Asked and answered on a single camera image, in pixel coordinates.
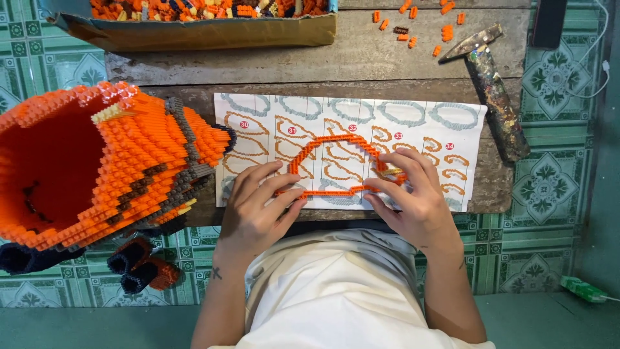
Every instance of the hammer head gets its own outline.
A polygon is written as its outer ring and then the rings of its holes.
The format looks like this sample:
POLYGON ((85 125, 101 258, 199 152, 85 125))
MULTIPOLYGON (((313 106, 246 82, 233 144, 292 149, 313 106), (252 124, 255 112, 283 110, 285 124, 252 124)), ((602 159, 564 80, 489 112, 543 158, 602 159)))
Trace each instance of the hammer head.
POLYGON ((448 51, 448 53, 439 60, 439 63, 444 63, 445 61, 473 52, 478 47, 497 39, 499 36, 502 36, 502 25, 495 23, 489 28, 457 43, 452 50, 448 51))

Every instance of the hammer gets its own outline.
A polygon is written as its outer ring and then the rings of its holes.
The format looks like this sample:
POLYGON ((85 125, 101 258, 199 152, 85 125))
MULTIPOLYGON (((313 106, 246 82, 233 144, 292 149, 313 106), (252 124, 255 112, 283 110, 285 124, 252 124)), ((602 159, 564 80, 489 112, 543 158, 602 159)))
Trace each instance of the hammer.
POLYGON ((514 162, 528 156, 529 145, 487 45, 502 34, 502 26, 495 23, 456 44, 439 63, 465 56, 465 64, 478 95, 489 107, 487 121, 500 155, 505 161, 514 162))

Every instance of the wooden table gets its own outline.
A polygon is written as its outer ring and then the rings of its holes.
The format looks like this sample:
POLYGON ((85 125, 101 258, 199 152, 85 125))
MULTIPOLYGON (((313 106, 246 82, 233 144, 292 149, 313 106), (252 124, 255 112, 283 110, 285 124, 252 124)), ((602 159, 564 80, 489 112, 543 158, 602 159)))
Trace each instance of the wooden table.
MULTIPOLYGON (((335 43, 310 48, 255 48, 207 52, 106 54, 110 81, 127 81, 157 97, 177 96, 209 123, 215 121, 214 93, 284 94, 418 101, 480 103, 462 61, 438 65, 432 57, 441 43, 441 27, 455 23, 461 11, 465 25, 454 27, 456 42, 495 22, 504 36, 490 47, 506 90, 518 112, 530 0, 457 0, 445 16, 438 1, 416 0, 415 20, 398 13, 400 0, 340 0, 335 43), (378 30, 372 13, 380 9, 390 28, 403 25, 418 38, 414 49, 396 35, 378 30)), ((503 212, 510 207, 513 168, 503 164, 484 125, 474 192, 468 212, 503 212)), ((215 179, 188 213, 188 225, 219 225, 223 209, 215 207, 215 179)), ((373 211, 304 210, 300 220, 376 218, 373 211)))

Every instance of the person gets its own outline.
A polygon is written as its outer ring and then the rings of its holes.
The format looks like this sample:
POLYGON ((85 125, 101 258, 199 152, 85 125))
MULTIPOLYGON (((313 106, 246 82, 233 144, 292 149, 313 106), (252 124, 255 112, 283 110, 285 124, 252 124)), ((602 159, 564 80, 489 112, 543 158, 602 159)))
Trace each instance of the person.
POLYGON ((281 239, 307 203, 297 199, 303 189, 290 189, 299 175, 259 184, 283 166, 276 161, 236 178, 192 349, 495 348, 487 342, 437 170, 411 149, 379 159, 403 169, 412 188, 365 180, 402 209, 364 195, 397 234, 355 229, 281 239), (266 204, 281 188, 290 190, 266 204), (428 262, 425 312, 416 287, 418 249, 428 262))

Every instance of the wrist tattoo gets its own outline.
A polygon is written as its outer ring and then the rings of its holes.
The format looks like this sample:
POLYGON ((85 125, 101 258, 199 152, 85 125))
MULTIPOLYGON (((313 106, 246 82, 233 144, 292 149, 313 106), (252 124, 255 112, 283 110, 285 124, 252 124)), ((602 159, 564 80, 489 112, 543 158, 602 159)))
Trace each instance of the wrist tattoo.
POLYGON ((214 280, 215 278, 222 280, 222 276, 219 274, 219 268, 213 268, 213 270, 211 270, 211 278, 214 280))

